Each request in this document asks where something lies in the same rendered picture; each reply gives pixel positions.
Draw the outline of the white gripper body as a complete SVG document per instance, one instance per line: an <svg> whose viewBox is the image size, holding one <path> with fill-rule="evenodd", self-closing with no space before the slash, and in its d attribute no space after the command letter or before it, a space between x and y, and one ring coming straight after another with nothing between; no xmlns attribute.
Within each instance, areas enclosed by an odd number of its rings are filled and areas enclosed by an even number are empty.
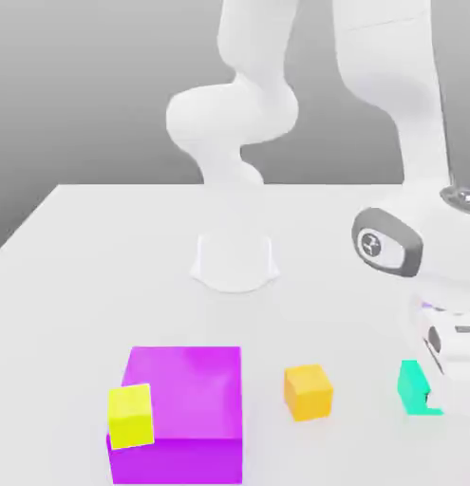
<svg viewBox="0 0 470 486"><path fill-rule="evenodd" d="M470 343L423 339L430 386L427 403L442 411L470 411Z"/></svg>

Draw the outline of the small teal cube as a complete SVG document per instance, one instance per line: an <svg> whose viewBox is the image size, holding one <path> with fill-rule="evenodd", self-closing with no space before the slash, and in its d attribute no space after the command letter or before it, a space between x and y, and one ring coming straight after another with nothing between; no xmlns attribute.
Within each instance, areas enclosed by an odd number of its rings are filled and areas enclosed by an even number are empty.
<svg viewBox="0 0 470 486"><path fill-rule="evenodd" d="M441 416L443 414L439 407L428 404L431 388L416 360L401 361L397 392L407 415Z"/></svg>

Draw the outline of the small yellow cube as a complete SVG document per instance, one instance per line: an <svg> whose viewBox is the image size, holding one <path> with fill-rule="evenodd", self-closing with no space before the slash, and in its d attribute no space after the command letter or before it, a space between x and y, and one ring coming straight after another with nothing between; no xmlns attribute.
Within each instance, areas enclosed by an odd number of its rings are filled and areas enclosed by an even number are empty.
<svg viewBox="0 0 470 486"><path fill-rule="evenodd" d="M107 426L112 450L154 444L150 385L140 383L110 389Z"/></svg>

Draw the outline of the small orange cube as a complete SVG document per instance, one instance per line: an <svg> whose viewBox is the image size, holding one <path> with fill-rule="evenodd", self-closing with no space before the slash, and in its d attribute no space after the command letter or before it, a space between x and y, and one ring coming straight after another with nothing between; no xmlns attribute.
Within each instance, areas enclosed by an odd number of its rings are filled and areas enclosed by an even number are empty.
<svg viewBox="0 0 470 486"><path fill-rule="evenodd" d="M304 364L284 371L284 400L295 421L328 417L333 385L319 364Z"/></svg>

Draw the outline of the large magenta box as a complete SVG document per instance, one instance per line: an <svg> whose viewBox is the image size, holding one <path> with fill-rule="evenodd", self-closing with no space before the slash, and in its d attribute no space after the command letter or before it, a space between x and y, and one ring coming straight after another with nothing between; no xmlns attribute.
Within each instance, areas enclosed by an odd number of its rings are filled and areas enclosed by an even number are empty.
<svg viewBox="0 0 470 486"><path fill-rule="evenodd" d="M149 388L153 439L106 445L114 484L241 484L240 347L134 346L121 388L135 385Z"/></svg>

